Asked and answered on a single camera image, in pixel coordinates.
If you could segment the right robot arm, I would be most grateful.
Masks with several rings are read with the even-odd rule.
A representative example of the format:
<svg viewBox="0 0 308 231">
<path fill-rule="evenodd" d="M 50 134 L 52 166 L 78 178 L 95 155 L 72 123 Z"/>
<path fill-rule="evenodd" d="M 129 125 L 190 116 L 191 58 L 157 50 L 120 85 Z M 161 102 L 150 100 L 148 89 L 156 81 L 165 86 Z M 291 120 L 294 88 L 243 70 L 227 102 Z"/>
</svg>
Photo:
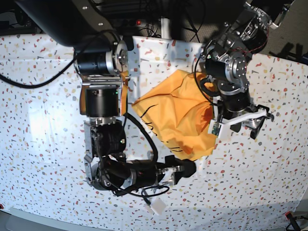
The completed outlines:
<svg viewBox="0 0 308 231">
<path fill-rule="evenodd" d="M 159 163 L 153 140 L 128 112 L 125 41 L 89 0 L 19 0 L 17 5 L 54 40 L 74 48 L 72 64 L 82 78 L 80 112 L 87 117 L 87 183 L 116 196 L 140 197 L 150 213 L 162 214 L 166 204 L 160 196 L 181 178 L 193 175 L 196 165 L 172 155 Z M 148 141 L 151 151 L 146 160 L 127 160 L 126 120 Z"/>
</svg>

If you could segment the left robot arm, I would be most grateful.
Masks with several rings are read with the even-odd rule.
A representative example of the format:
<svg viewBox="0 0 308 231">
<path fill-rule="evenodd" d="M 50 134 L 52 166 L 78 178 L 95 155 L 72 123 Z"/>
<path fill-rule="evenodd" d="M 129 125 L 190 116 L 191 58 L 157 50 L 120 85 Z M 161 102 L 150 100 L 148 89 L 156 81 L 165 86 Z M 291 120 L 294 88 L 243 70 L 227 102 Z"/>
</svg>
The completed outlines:
<svg viewBox="0 0 308 231">
<path fill-rule="evenodd" d="M 223 139 L 229 130 L 239 132 L 241 127 L 251 130 L 255 139 L 264 121 L 274 120 L 268 107 L 253 104 L 247 79 L 247 66 L 253 54 L 262 51 L 269 37 L 269 29 L 277 29 L 292 0 L 252 0 L 245 2 L 236 21 L 225 23 L 225 31 L 212 39 L 200 58 L 204 61 L 205 78 L 199 89 L 210 97 L 214 118 L 208 132 Z"/>
</svg>

